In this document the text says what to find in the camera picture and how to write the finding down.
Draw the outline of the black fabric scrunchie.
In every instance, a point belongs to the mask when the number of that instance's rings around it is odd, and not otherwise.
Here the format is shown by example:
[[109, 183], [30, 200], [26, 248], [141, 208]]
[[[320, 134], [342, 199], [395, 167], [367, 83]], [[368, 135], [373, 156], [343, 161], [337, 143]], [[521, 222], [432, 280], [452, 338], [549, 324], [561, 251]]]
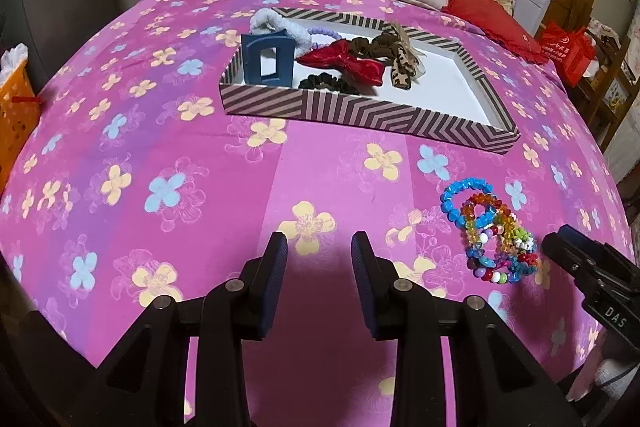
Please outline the black fabric scrunchie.
[[320, 72], [319, 75], [309, 75], [299, 81], [299, 89], [305, 90], [329, 90], [347, 95], [360, 95], [360, 92], [343, 78], [337, 78]]

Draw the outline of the red satin hair bow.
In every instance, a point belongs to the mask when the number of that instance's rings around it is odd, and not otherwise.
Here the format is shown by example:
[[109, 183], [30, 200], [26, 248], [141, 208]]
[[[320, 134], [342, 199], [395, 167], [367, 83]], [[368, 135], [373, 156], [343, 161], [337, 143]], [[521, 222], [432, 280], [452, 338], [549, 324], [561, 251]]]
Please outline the red satin hair bow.
[[310, 68], [335, 69], [365, 86], [382, 87], [385, 65], [373, 58], [356, 57], [349, 45], [345, 39], [336, 40], [297, 57], [296, 61]]

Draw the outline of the brown scrunchie with leopard bow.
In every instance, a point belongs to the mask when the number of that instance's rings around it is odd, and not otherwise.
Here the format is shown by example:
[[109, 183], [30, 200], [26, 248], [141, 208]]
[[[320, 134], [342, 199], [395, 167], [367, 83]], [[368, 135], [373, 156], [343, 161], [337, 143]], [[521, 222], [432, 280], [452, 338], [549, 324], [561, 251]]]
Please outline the brown scrunchie with leopard bow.
[[410, 90], [425, 72], [420, 60], [422, 53], [410, 44], [405, 29], [397, 22], [386, 24], [372, 40], [353, 38], [349, 41], [349, 52], [358, 58], [372, 58], [390, 66], [390, 81], [394, 88]]

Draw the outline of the blue plastic hair claw clip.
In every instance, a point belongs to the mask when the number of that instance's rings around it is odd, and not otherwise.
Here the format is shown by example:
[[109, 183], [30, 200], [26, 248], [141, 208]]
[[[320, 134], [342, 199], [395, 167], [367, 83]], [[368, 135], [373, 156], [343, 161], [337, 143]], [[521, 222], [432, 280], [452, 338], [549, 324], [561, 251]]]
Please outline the blue plastic hair claw clip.
[[250, 86], [293, 87], [295, 41], [285, 30], [241, 36], [243, 79]]

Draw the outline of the white fluffy scrunchie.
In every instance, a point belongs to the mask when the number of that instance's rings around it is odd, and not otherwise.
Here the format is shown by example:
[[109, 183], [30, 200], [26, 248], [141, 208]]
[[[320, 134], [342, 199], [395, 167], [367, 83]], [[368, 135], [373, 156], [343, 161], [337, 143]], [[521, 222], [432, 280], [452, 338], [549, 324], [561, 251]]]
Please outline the white fluffy scrunchie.
[[252, 35], [271, 35], [280, 31], [294, 40], [296, 56], [302, 56], [312, 49], [309, 31], [273, 9], [260, 9], [250, 19]]

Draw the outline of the pink floral bedsheet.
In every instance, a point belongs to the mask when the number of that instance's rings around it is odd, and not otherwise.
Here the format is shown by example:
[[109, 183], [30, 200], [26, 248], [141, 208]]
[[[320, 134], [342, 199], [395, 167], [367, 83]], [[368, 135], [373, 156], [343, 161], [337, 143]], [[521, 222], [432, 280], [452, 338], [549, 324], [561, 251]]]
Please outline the pink floral bedsheet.
[[[218, 82], [261, 8], [325, 9], [462, 43], [521, 136], [506, 155], [366, 129], [230, 116]], [[288, 265], [273, 330], [245, 350], [261, 426], [385, 426], [396, 349], [373, 340], [350, 240], [438, 297], [485, 298], [553, 378], [597, 324], [551, 262], [521, 284], [477, 280], [439, 207], [468, 176], [537, 237], [573, 225], [631, 255], [616, 184], [552, 67], [463, 20], [393, 0], [141, 0], [49, 81], [1, 197], [1, 251], [53, 328], [99, 364], [151, 300], [203, 296], [274, 231]]]

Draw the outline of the red shopping bag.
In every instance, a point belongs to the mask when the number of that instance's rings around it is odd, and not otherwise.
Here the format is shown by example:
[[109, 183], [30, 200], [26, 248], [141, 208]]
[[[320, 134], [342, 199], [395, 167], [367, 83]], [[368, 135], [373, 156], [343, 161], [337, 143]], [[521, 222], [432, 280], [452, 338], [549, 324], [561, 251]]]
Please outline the red shopping bag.
[[552, 20], [544, 28], [538, 42], [542, 52], [553, 62], [562, 83], [570, 88], [578, 85], [597, 57], [586, 26], [567, 31]]

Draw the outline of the red frilled cushion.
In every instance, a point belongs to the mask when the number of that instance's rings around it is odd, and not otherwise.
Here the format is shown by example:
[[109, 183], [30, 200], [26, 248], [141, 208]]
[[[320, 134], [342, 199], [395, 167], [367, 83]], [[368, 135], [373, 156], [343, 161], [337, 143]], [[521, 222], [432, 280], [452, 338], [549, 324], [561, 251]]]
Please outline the red frilled cushion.
[[490, 40], [526, 62], [544, 65], [549, 61], [534, 37], [496, 0], [448, 0], [442, 10], [480, 28]]

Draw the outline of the orange plastic basket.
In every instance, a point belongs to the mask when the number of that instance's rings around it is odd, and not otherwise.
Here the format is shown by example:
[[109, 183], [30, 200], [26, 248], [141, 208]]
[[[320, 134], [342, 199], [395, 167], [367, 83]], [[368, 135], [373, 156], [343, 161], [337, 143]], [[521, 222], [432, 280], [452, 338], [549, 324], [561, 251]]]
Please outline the orange plastic basket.
[[6, 186], [26, 141], [39, 124], [42, 100], [32, 90], [23, 60], [1, 86], [0, 180]]

